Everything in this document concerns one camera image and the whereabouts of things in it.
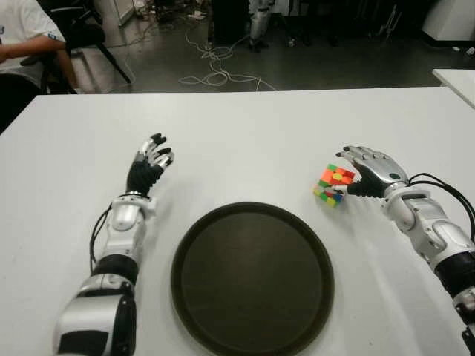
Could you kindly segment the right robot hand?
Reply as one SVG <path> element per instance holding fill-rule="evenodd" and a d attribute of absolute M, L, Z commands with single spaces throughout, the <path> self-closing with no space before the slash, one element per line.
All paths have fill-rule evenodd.
<path fill-rule="evenodd" d="M 409 183 L 404 169 L 382 152 L 350 145 L 335 155 L 347 160 L 359 172 L 360 179 L 347 186 L 350 195 L 385 198 L 388 190 L 404 188 Z"/>

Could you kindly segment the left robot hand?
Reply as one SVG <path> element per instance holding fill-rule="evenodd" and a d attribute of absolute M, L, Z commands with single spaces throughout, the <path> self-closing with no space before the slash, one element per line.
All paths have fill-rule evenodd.
<path fill-rule="evenodd" d="M 163 172 L 174 162 L 172 149 L 160 148 L 166 140 L 161 133 L 156 133 L 140 146 L 128 171 L 125 186 L 127 194 L 146 197 Z"/>

